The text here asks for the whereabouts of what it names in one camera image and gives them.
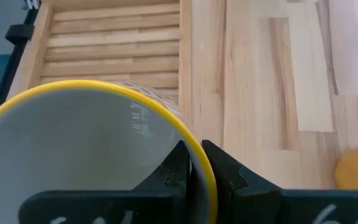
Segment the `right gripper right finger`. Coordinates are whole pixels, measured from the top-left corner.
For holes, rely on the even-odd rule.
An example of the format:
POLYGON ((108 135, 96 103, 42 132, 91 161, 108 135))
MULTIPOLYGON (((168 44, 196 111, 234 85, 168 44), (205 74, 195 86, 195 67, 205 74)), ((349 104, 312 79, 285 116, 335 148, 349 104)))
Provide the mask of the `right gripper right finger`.
POLYGON ((218 190, 217 224, 276 224, 281 188, 235 160, 209 140, 202 147, 218 190))

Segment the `orange leaf-pattern white mug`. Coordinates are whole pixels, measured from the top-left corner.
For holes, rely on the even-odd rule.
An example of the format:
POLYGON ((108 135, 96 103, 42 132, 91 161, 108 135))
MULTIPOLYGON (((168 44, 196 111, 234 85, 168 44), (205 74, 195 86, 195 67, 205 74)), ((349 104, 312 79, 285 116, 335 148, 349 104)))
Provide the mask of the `orange leaf-pattern white mug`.
POLYGON ((196 173, 189 221, 215 224, 211 164, 179 107, 154 89, 66 80, 0 106, 0 224, 46 190, 131 190, 183 141, 196 173))

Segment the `light wooden slatted tray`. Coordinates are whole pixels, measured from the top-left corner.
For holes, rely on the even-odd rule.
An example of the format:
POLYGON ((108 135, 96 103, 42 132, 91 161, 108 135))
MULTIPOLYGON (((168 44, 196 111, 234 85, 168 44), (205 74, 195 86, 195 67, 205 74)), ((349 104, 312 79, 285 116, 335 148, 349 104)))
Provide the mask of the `light wooden slatted tray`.
POLYGON ((8 97, 60 80, 160 90, 191 121, 191 0, 33 0, 8 97))

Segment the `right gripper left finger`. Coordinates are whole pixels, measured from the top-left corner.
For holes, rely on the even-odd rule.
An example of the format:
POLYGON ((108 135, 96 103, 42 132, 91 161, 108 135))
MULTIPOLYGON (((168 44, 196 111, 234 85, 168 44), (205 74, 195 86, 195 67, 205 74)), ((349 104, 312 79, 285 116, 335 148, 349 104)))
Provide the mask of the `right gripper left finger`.
POLYGON ((186 224, 187 186, 190 156, 180 140, 163 162, 134 190, 147 192, 158 202, 146 205, 146 211, 134 215, 134 224, 186 224))

